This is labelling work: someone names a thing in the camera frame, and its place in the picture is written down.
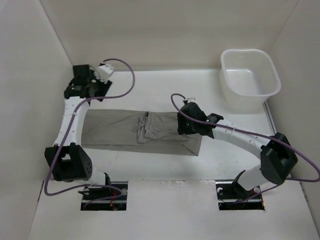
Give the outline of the grey trousers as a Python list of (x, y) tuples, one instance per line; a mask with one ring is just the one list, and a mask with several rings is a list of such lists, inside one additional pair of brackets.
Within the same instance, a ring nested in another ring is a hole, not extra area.
[(179, 135), (176, 112), (90, 109), (81, 136), (84, 148), (198, 156), (202, 136)]

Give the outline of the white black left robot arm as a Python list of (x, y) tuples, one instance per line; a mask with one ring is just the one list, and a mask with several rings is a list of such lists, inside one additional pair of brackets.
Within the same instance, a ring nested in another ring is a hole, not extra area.
[(49, 166), (54, 165), (52, 175), (58, 182), (78, 181), (96, 185), (100, 199), (112, 195), (112, 186), (106, 173), (93, 168), (92, 161), (82, 148), (82, 132), (90, 107), (89, 98), (104, 97), (112, 82), (114, 68), (102, 65), (93, 68), (88, 64), (74, 65), (73, 79), (64, 90), (64, 114), (61, 127), (52, 147), (44, 151)]

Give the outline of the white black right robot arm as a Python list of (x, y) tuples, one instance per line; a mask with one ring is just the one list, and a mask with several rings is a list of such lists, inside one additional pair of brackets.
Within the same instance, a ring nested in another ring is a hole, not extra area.
[(224, 188), (225, 194), (244, 200), (255, 187), (268, 182), (281, 185), (297, 164), (298, 158), (288, 148), (290, 143), (284, 134), (278, 132), (271, 139), (245, 134), (221, 115), (206, 115), (192, 101), (184, 100), (183, 103), (177, 113), (179, 135), (199, 134), (224, 141), (249, 152), (260, 161), (257, 166), (241, 171), (231, 185)]

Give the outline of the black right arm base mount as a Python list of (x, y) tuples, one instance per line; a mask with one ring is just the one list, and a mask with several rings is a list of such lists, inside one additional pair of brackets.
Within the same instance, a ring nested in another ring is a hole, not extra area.
[(232, 180), (216, 181), (218, 208), (221, 211), (265, 210), (259, 186), (247, 191)]

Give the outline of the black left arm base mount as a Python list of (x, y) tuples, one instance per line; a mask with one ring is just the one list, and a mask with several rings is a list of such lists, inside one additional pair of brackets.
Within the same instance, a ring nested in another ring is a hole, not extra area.
[(82, 196), (81, 211), (126, 211), (128, 197), (128, 181), (114, 181), (111, 185), (122, 191), (121, 193), (113, 188), (85, 187), (79, 191)]

